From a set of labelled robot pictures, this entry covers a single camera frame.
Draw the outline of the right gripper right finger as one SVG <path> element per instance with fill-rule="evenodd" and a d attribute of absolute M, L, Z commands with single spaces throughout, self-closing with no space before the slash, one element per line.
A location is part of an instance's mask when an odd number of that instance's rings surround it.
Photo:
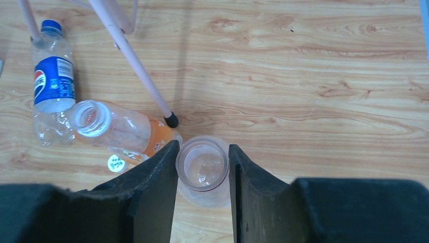
<path fill-rule="evenodd" d="M 428 242 L 413 180 L 299 177 L 288 184 L 229 147 L 235 242 Z"/>

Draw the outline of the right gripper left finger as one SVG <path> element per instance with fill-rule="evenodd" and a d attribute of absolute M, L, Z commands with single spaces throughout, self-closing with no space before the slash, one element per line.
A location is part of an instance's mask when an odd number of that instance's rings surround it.
<path fill-rule="evenodd" d="M 179 149 L 170 141 L 92 190 L 1 185 L 1 242 L 169 242 Z"/>

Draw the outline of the white bottle cap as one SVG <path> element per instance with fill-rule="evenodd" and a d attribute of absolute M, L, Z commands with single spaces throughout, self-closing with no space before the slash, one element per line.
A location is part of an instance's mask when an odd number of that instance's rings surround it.
<path fill-rule="evenodd" d="M 118 157 L 116 154 L 113 154 L 108 159 L 107 167 L 111 172 L 121 173 L 128 168 L 128 163 Z"/>

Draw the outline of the red cap water bottle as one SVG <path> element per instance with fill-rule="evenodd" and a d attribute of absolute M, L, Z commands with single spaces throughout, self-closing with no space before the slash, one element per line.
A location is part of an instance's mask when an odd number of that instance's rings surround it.
<path fill-rule="evenodd" d="M 187 140 L 176 159 L 178 192 L 190 203 L 209 209 L 229 206 L 229 143 L 201 135 Z"/>

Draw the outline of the orange label tea bottle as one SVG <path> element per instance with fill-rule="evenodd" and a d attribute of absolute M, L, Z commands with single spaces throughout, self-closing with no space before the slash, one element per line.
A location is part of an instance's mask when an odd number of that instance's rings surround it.
<path fill-rule="evenodd" d="M 133 165 L 152 157 L 171 140 L 183 142 L 163 122 L 108 101 L 81 101 L 68 116 L 77 140 L 105 147 Z"/>

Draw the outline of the blue label pepsi bottle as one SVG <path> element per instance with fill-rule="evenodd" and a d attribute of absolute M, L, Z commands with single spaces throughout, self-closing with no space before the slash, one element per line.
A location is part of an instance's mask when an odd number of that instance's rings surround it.
<path fill-rule="evenodd" d="M 74 139 L 66 114 L 76 104 L 73 50 L 59 22 L 44 20 L 40 33 L 31 42 L 34 132 L 42 146 L 66 145 Z"/>

